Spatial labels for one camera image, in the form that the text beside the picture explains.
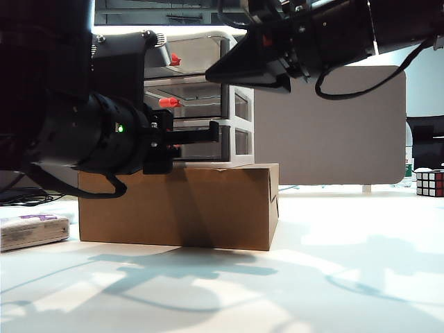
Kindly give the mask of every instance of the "plastic drawer unit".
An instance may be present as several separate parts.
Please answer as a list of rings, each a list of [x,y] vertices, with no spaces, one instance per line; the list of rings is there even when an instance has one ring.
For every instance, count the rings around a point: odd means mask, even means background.
[[[176,63],[150,71],[144,82],[145,103],[157,107],[167,101],[162,107],[173,113],[176,130],[205,129],[210,120],[219,123],[219,142],[183,145],[175,165],[253,164],[254,90],[205,80],[205,70],[235,45],[235,39],[221,32],[167,38]]]

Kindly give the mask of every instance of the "red object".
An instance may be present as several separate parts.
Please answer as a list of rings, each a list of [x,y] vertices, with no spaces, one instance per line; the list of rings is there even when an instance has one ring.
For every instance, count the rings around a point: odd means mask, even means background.
[[[181,60],[182,59],[180,59],[177,54],[172,53],[171,54],[171,63],[169,65],[170,66],[179,66]]]
[[[271,38],[268,38],[266,35],[262,35],[262,44],[265,47],[272,46],[273,45],[273,40]]]
[[[160,99],[159,106],[161,108],[179,108],[181,106],[178,99],[174,97],[169,97],[167,99]]]

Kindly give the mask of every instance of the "white panel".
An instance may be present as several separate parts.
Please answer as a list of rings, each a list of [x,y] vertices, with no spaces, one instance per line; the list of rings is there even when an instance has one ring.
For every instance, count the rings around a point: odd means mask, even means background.
[[[395,67],[343,67],[326,92],[356,92]],[[291,94],[255,92],[256,163],[279,162],[282,185],[397,183],[405,167],[406,78],[347,101],[317,97],[314,84]]]

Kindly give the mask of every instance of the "cardboard box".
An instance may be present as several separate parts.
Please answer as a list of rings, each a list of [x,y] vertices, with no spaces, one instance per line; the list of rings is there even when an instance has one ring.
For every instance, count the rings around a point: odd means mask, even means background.
[[[119,176],[118,199],[80,199],[80,240],[269,250],[278,222],[278,164]],[[80,173],[80,188],[111,191]]]

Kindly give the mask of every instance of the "white table surface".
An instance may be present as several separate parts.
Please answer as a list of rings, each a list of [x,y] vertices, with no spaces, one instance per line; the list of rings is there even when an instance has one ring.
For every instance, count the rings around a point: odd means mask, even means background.
[[[269,252],[79,242],[74,224],[1,254],[1,332],[444,332],[444,200],[360,191],[281,192]]]

